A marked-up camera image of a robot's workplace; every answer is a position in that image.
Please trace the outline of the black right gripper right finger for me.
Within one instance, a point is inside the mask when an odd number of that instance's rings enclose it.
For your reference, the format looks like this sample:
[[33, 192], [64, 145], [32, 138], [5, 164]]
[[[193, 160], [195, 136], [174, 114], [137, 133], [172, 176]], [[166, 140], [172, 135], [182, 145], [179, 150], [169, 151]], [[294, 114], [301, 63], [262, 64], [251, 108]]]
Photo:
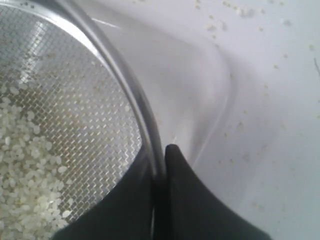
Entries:
[[192, 170], [180, 148], [165, 148], [166, 182], [154, 191], [156, 240], [269, 240], [268, 233], [222, 203]]

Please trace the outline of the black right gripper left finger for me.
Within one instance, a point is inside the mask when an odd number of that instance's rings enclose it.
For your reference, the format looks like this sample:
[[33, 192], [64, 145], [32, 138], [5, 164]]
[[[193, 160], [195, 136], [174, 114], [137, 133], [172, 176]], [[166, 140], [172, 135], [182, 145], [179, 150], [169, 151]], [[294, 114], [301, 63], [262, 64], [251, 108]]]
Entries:
[[54, 240], [152, 239], [152, 171], [141, 147], [116, 186], [79, 219], [53, 235]]

